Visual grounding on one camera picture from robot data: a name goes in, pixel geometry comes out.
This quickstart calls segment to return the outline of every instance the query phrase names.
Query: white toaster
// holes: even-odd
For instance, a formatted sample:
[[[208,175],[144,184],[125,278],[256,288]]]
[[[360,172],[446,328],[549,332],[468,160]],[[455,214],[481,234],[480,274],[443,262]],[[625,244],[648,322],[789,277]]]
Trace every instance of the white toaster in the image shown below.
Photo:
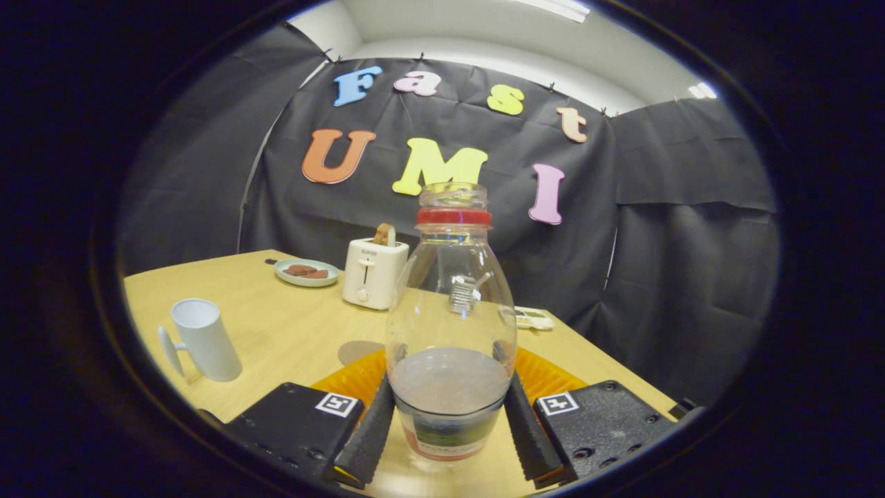
[[[344,266],[344,300],[373,309],[387,309],[396,280],[409,258],[409,245],[373,244],[371,238],[351,240]]]

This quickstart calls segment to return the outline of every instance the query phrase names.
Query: screw hole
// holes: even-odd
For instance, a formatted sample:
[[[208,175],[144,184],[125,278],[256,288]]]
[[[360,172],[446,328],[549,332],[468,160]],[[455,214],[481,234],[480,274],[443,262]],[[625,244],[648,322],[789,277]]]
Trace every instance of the screw hole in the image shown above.
[[[584,458],[592,456],[595,452],[596,451],[594,451],[592,447],[581,447],[572,453],[572,458],[575,460],[583,460]]]
[[[266,444],[255,443],[255,446],[256,446],[258,449],[263,450],[263,451],[264,451],[265,453],[267,453],[268,455],[273,455],[273,450],[272,450],[271,448],[269,448]]]
[[[323,452],[319,451],[315,447],[308,449],[307,455],[314,460],[326,460],[326,456],[323,455]]]
[[[293,469],[298,468],[298,462],[296,462],[295,460],[292,460],[291,458],[289,458],[287,456],[281,456],[280,462],[283,462],[287,467],[291,467]]]

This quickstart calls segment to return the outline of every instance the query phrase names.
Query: ceiling light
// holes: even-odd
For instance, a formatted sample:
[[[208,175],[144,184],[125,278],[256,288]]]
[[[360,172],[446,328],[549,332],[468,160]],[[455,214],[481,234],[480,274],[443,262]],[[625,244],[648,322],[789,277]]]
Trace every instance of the ceiling light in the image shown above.
[[[572,0],[513,0],[520,4],[531,5],[547,12],[553,12],[575,22],[584,22],[590,9],[580,2]]]
[[[706,95],[707,97],[709,97],[709,98],[716,98],[716,93],[713,91],[712,88],[710,88],[710,85],[701,82],[701,83],[698,83],[698,84],[697,84],[697,87],[698,87],[701,91],[703,91],[704,95]]]
[[[689,91],[691,92],[691,95],[695,96],[695,98],[704,98],[704,92],[698,87],[689,87]]]

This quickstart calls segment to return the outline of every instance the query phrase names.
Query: black backdrop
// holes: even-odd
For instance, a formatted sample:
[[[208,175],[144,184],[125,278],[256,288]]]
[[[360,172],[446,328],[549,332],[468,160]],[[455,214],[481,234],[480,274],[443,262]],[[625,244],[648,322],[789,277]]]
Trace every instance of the black backdrop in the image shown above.
[[[243,58],[250,78],[242,77]],[[254,61],[273,70],[255,73]],[[406,141],[429,138],[445,160],[465,147],[489,155],[479,176],[495,227],[489,242],[517,304],[549,309],[675,399],[708,403],[727,386],[761,330],[779,244],[761,160],[720,101],[669,102],[608,118],[515,76],[414,59],[326,65],[298,89],[320,62],[309,40],[277,28],[181,98],[145,145],[125,191],[120,240],[128,271],[237,246],[342,267],[348,242],[370,237],[380,222],[394,224],[414,247],[418,200],[391,184],[409,159]],[[334,107],[334,78],[369,66],[383,73],[366,96]],[[393,89],[415,70],[442,77],[435,95]],[[489,109],[489,89],[501,83],[524,93],[519,115]],[[563,133],[561,106],[587,120],[586,143]],[[183,120],[182,109],[204,117]],[[344,134],[329,150],[330,166],[341,162],[351,131],[376,134],[341,183],[314,183],[301,171],[321,128]],[[528,217],[535,163],[566,175],[557,226]]]
[[[128,274],[236,252],[240,199],[282,107],[324,60],[292,27],[275,27],[220,60],[145,139],[120,201]]]

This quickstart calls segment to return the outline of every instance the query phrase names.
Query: bottle label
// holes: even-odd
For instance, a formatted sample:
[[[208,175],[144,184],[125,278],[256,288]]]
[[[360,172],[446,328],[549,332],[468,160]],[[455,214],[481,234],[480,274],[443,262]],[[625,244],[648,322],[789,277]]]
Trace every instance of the bottle label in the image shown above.
[[[476,453],[486,444],[485,438],[464,446],[435,446],[418,440],[418,450],[433,456],[464,456]]]

